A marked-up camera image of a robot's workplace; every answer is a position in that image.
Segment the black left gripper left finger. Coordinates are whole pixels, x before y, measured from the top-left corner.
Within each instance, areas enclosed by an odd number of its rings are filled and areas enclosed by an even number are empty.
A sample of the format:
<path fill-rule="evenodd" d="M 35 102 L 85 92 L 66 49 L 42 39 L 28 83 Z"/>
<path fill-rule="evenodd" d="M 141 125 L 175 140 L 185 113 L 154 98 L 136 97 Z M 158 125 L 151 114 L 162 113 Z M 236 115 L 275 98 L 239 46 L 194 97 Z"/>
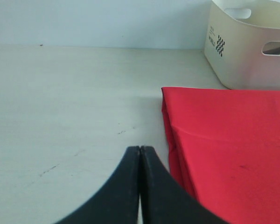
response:
<path fill-rule="evenodd" d="M 136 224 L 140 147 L 128 147 L 104 185 L 59 224 Z"/>

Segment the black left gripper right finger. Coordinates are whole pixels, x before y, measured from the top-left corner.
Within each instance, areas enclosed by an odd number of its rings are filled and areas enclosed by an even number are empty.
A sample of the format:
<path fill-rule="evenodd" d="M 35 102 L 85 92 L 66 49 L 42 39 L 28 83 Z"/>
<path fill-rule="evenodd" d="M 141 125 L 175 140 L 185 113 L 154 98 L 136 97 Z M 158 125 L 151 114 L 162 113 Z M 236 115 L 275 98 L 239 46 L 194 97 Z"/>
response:
<path fill-rule="evenodd" d="M 155 149 L 140 147 L 140 198 L 144 224 L 225 224 L 172 178 Z"/>

